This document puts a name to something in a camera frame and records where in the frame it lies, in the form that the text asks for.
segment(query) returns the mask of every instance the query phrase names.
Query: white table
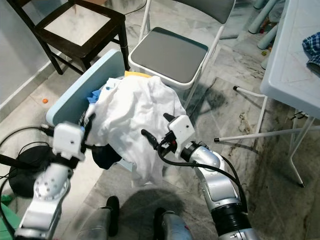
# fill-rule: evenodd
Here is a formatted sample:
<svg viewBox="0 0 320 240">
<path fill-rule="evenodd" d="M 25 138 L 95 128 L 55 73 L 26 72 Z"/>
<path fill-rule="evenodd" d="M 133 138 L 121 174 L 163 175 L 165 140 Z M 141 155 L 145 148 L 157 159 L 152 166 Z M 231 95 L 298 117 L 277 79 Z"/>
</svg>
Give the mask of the white table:
<svg viewBox="0 0 320 240">
<path fill-rule="evenodd" d="M 320 119 L 320 77 L 306 67 L 302 41 L 320 31 L 320 1 L 287 0 L 283 12 L 260 90 L 309 115 L 296 140 L 292 136 L 289 150 L 291 167 L 303 186 L 292 157 L 315 118 Z"/>
</svg>

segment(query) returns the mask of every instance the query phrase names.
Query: dark wooden chair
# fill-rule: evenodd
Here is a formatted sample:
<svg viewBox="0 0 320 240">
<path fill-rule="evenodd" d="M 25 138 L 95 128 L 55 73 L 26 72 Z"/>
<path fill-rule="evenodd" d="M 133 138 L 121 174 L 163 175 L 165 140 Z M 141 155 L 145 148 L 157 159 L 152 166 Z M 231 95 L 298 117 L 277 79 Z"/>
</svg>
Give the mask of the dark wooden chair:
<svg viewBox="0 0 320 240">
<path fill-rule="evenodd" d="M 125 69 L 129 70 L 129 50 L 125 26 L 125 15 L 112 9 L 84 0 L 68 0 L 68 2 L 59 6 L 44 19 L 42 19 L 37 25 L 35 25 L 27 15 L 27 13 L 23 10 L 23 6 L 30 1 L 31 0 L 7 0 L 7 2 L 22 18 L 28 28 L 33 32 L 36 39 L 39 41 L 43 50 L 55 67 L 56 71 L 60 75 L 63 74 L 63 71 L 61 70 L 56 59 L 66 64 L 77 73 L 83 74 L 88 68 L 90 68 L 90 61 L 92 61 L 98 55 L 98 53 L 110 42 L 114 42 L 120 45 Z M 82 13 L 87 13 L 95 17 L 94 20 L 96 20 L 97 24 L 95 24 L 94 27 L 89 27 L 84 24 L 83 26 L 86 25 L 86 29 L 83 30 L 80 26 L 80 31 L 78 31 L 80 32 L 80 35 L 70 34 L 69 32 L 68 36 L 68 29 L 66 27 L 72 27 L 70 18 L 72 16 L 75 16 L 77 11 L 77 17 L 80 17 L 79 19 L 81 21 L 86 20 L 85 18 L 83 19 L 84 15 Z M 73 19 L 73 24 L 77 23 L 79 19 Z M 82 37 L 88 32 L 90 32 L 90 35 L 87 36 L 87 38 Z M 72 61 L 81 66 L 83 71 L 81 71 L 68 61 L 64 60 L 59 55 L 52 52 L 48 44 L 61 51 L 66 56 L 70 57 Z"/>
</svg>

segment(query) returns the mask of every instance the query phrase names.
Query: marble floor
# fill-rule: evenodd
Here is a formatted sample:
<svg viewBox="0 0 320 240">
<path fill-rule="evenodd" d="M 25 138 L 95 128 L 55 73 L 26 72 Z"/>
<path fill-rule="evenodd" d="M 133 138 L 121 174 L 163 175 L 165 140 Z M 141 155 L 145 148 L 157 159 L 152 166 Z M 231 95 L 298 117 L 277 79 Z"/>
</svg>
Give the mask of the marble floor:
<svg viewBox="0 0 320 240">
<path fill-rule="evenodd" d="M 197 139 L 233 163 L 247 196 L 251 225 L 261 239 L 320 240 L 318 132 L 308 133 L 294 156 L 305 188 L 298 187 L 289 168 L 289 135 L 233 142 L 213 141 L 219 136 L 255 131 L 262 99 L 237 93 L 233 86 L 259 92 L 264 75 L 260 63 L 264 56 L 256 44 L 261 35 L 246 31 L 256 14 L 251 0 L 237 1 L 223 35 L 226 39 L 220 42 L 210 60 L 187 111 L 195 126 Z M 137 44 L 142 17 L 142 10 L 126 16 L 130 50 Z M 210 42 L 218 27 L 216 22 L 197 11 L 169 0 L 155 0 L 152 3 L 151 22 L 160 27 L 169 25 L 169 30 L 205 44 Z M 117 48 L 111 44 L 101 55 L 112 47 Z M 16 128 L 45 123 L 49 107 L 78 77 L 68 68 L 62 76 L 53 73 L 0 123 L 0 138 Z M 179 96 L 183 99 L 186 94 L 180 92 Z M 43 98 L 49 99 L 49 102 L 43 104 Z M 291 107 L 269 99 L 261 131 L 290 128 L 293 113 Z M 302 126 L 304 121 L 300 119 L 298 125 Z M 8 141 L 0 152 L 15 157 L 24 144 L 39 140 L 49 141 L 37 132 L 24 132 Z M 0 175 L 7 171 L 7 167 L 1 166 Z M 94 164 L 88 151 L 86 160 L 79 164 L 71 179 L 72 188 L 63 202 L 55 238 L 76 239 L 89 214 L 104 205 L 108 197 L 117 195 L 120 200 L 120 226 L 118 235 L 111 239 L 151 239 L 153 211 L 161 206 L 182 216 L 195 239 L 218 239 L 193 170 L 168 167 L 163 175 L 165 181 L 162 186 L 131 188 L 129 171 L 119 165 L 102 171 Z M 11 193 L 9 187 L 5 193 Z M 17 197 L 10 207 L 22 216 L 29 202 Z"/>
</svg>

